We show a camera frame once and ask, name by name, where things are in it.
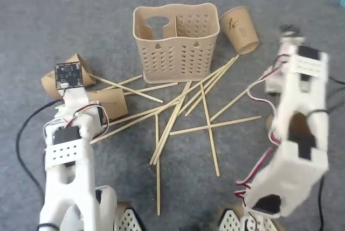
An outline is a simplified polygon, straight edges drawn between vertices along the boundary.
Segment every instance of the label on robot arm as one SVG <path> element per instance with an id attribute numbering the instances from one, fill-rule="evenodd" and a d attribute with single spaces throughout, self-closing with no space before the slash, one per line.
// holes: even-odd
<path id="1" fill-rule="evenodd" d="M 293 59 L 292 71 L 319 78 L 322 76 L 323 63 L 319 60 L 295 56 Z"/>

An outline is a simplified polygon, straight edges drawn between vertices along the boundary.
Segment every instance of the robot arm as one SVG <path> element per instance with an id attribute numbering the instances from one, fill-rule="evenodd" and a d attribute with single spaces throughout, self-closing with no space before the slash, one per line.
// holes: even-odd
<path id="1" fill-rule="evenodd" d="M 95 188 L 90 145 L 103 132 L 102 107 L 90 104 L 79 62 L 56 65 L 56 82 L 65 106 L 44 127 L 46 193 L 38 230 L 114 230 L 116 194 Z"/>
<path id="2" fill-rule="evenodd" d="M 241 231 L 249 230 L 246 221 L 251 214 L 266 221 L 290 215 L 328 170 L 328 55 L 303 46 L 303 41 L 294 33 L 283 34 L 278 58 L 268 70 L 278 68 L 265 80 L 266 92 L 279 99 L 269 132 L 278 145 L 267 150 L 245 181 L 238 182 L 246 186 L 237 193 L 243 199 Z M 253 178 L 272 152 L 270 163 Z M 261 225 L 257 230 L 277 229 Z"/>

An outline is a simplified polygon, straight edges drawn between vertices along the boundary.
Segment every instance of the white 3d-printed part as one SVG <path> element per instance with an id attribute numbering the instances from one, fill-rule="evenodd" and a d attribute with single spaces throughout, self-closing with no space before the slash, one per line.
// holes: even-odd
<path id="1" fill-rule="evenodd" d="M 240 221 L 235 212 L 231 209 L 227 210 L 219 225 L 219 231 L 239 231 Z"/>
<path id="2" fill-rule="evenodd" d="M 260 216 L 256 216 L 257 219 L 257 230 L 256 231 L 278 231 L 273 222 L 270 219 L 264 219 Z M 247 229 L 249 231 L 254 231 L 255 229 L 255 220 L 251 216 L 244 216 L 241 221 L 247 222 Z M 229 209 L 223 216 L 222 221 L 219 225 L 218 231 L 240 231 L 241 224 L 240 220 L 235 215 L 234 211 Z"/>
<path id="3" fill-rule="evenodd" d="M 82 142 L 71 141 L 47 146 L 45 168 L 49 169 L 52 166 L 73 162 L 85 157 L 87 157 L 87 150 Z"/>
<path id="4" fill-rule="evenodd" d="M 117 231 L 141 231 L 141 227 L 132 209 L 128 208 L 125 210 L 118 224 Z"/>

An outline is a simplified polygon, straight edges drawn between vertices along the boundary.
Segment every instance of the basket handle hole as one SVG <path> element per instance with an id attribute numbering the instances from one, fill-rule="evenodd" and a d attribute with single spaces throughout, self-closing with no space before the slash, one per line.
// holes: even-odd
<path id="1" fill-rule="evenodd" d="M 170 23 L 167 17 L 150 17 L 146 24 L 152 29 L 153 40 L 164 39 L 164 27 Z"/>

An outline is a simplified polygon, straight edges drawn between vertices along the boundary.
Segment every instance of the plastic basket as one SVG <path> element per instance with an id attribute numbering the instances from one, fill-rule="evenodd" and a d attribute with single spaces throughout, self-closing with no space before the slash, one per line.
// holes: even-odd
<path id="1" fill-rule="evenodd" d="M 164 39 L 153 40 L 152 29 L 146 24 L 151 17 L 169 19 L 163 28 Z M 219 30 L 217 8 L 211 3 L 136 8 L 133 36 L 145 81 L 198 81 L 209 75 Z"/>

